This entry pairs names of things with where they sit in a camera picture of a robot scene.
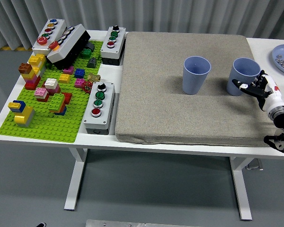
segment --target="black knob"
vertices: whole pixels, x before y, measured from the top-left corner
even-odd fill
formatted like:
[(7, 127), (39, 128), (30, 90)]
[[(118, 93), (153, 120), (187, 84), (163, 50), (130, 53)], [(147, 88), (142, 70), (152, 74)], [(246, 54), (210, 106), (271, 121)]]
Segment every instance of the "black knob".
[(101, 83), (101, 84), (98, 85), (98, 91), (102, 91), (102, 92), (106, 91), (105, 83)]
[(113, 30), (118, 32), (119, 31), (119, 26), (118, 25), (113, 26)]

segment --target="control box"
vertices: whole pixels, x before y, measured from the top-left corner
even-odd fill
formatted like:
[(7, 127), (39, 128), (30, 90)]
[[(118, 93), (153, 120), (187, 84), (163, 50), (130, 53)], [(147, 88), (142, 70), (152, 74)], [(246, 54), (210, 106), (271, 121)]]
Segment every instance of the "control box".
[(105, 65), (120, 65), (124, 52), (126, 28), (109, 27), (101, 47), (102, 62)]
[(71, 26), (63, 33), (61, 39), (49, 46), (53, 50), (47, 55), (47, 59), (59, 70), (68, 68), (89, 39), (90, 35), (82, 24)]
[(113, 83), (94, 82), (83, 123), (88, 134), (108, 135), (115, 102)]
[(35, 44), (33, 45), (32, 49), (34, 54), (44, 54), (45, 56), (47, 56), (51, 51), (49, 45), (53, 41), (60, 39), (65, 30), (65, 20), (49, 19), (42, 29), (40, 35), (38, 36)]

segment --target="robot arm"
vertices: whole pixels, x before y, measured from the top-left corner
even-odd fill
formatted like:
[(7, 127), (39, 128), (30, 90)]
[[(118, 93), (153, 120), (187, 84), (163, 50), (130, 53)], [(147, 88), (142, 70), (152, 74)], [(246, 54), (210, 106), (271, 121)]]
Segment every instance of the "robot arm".
[(233, 79), (233, 84), (242, 92), (257, 98), (259, 107), (278, 128), (274, 136), (265, 136), (264, 142), (270, 147), (284, 153), (284, 102), (277, 84), (263, 70), (250, 84)]

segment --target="red button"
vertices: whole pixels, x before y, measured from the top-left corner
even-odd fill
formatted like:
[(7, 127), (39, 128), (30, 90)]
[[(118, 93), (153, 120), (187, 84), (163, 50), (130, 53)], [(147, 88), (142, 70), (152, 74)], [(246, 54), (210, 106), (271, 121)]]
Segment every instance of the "red button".
[(44, 32), (45, 32), (46, 34), (49, 34), (49, 35), (50, 35), (51, 33), (53, 33), (50, 28), (47, 28), (46, 30), (44, 30)]
[(93, 117), (99, 117), (101, 115), (101, 110), (99, 108), (95, 108), (91, 111), (91, 115)]
[(41, 36), (39, 38), (37, 38), (37, 43), (39, 43), (40, 45), (44, 45), (47, 43), (47, 38), (44, 36)]
[(57, 41), (53, 41), (51, 44), (49, 44), (49, 48), (54, 49), (58, 46), (58, 42)]
[(108, 48), (113, 48), (115, 46), (115, 43), (114, 42), (108, 42), (107, 43), (107, 47)]

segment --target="gray curtain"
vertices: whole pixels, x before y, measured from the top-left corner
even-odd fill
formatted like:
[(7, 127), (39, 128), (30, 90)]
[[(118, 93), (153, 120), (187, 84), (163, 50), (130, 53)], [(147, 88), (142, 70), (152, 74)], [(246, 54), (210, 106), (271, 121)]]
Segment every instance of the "gray curtain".
[(284, 39), (284, 0), (0, 0), (0, 48), (31, 47), (49, 18), (107, 30)]

